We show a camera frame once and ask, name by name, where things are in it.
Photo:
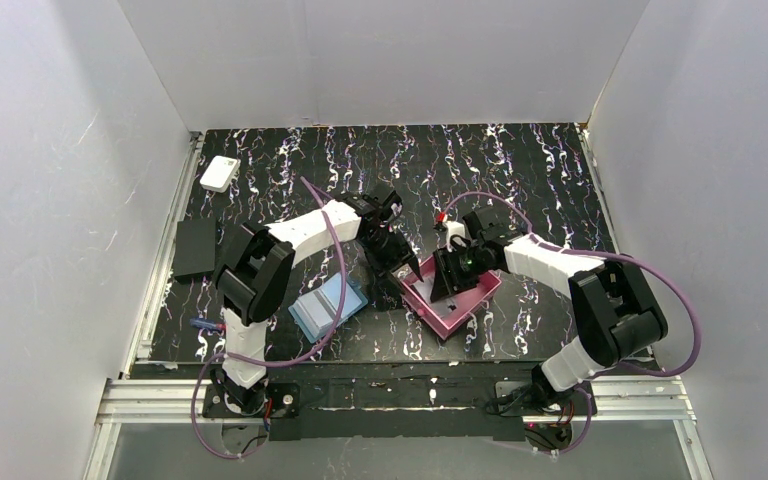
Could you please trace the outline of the credit card with stripe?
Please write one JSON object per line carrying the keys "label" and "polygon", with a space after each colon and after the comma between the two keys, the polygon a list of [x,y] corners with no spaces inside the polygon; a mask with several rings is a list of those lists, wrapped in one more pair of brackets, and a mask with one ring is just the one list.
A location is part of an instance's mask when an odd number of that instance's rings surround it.
{"label": "credit card with stripe", "polygon": [[300,321],[311,334],[319,334],[322,329],[327,330],[333,322],[329,300],[318,293],[300,297],[295,303],[295,308]]}

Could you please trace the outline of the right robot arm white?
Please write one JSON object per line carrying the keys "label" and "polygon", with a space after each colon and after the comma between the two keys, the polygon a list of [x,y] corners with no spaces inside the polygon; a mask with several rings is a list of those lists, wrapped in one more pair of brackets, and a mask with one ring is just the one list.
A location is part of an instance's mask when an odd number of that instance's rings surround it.
{"label": "right robot arm white", "polygon": [[567,297],[577,335],[533,368],[529,393],[565,393],[630,355],[663,339],[667,320],[640,267],[604,257],[574,255],[533,233],[517,231],[488,210],[443,222],[447,244],[434,251],[430,299],[448,299],[477,287],[481,275],[520,275]]}

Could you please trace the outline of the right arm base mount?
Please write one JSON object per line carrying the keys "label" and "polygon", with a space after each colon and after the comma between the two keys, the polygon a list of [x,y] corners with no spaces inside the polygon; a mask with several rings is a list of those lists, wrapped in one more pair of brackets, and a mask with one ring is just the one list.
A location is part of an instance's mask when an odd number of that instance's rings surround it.
{"label": "right arm base mount", "polygon": [[526,441],[537,453],[554,457],[571,452],[583,442],[597,413],[587,382],[552,393],[539,384],[501,381],[483,409],[494,417],[537,417],[525,422]]}

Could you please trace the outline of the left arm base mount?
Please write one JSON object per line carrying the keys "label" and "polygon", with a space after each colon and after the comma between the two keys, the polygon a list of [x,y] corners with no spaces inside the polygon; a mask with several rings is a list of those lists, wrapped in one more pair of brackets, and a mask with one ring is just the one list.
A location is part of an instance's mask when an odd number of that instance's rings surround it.
{"label": "left arm base mount", "polygon": [[273,420],[295,418],[300,400],[300,387],[296,384],[271,384],[263,378],[244,388],[234,383],[221,367],[214,367],[209,371],[205,397],[196,412],[206,419],[235,421],[224,424],[222,434],[251,428],[252,436],[245,444],[239,440],[237,446],[231,447],[231,453],[240,455],[254,451],[269,439]]}

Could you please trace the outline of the pink plastic box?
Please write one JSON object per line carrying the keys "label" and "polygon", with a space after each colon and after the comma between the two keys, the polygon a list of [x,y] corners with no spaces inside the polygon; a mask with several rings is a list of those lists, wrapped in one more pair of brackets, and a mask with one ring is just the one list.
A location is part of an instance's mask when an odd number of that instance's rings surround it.
{"label": "pink plastic box", "polygon": [[428,325],[442,340],[447,340],[470,317],[489,306],[502,280],[496,272],[482,274],[477,285],[449,298],[431,302],[430,294],[436,274],[432,257],[420,263],[422,280],[415,273],[409,273],[399,283],[402,297],[409,309]]}

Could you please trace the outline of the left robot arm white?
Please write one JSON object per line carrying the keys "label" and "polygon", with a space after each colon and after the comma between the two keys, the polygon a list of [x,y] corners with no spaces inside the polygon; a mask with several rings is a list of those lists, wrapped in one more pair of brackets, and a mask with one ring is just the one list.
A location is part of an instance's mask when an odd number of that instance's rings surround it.
{"label": "left robot arm white", "polygon": [[369,267],[373,304],[384,311],[399,308],[402,289],[396,271],[420,267],[412,246],[393,225],[402,209],[401,196],[379,185],[370,193],[321,200],[318,209],[289,220],[243,224],[212,277],[226,325],[226,358],[211,373],[214,388],[242,409],[252,406],[256,386],[271,366],[264,359],[266,322],[282,305],[293,268],[315,253],[356,242]]}

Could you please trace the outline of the blue card holder wallet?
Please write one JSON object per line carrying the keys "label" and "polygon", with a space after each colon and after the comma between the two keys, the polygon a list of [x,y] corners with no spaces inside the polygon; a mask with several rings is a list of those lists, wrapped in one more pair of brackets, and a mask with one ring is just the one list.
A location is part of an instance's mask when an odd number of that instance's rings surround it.
{"label": "blue card holder wallet", "polygon": [[[346,281],[346,298],[338,326],[368,305],[368,299],[353,278]],[[342,288],[342,275],[335,274],[322,286],[302,294],[288,311],[309,343],[321,340],[333,325]]]}

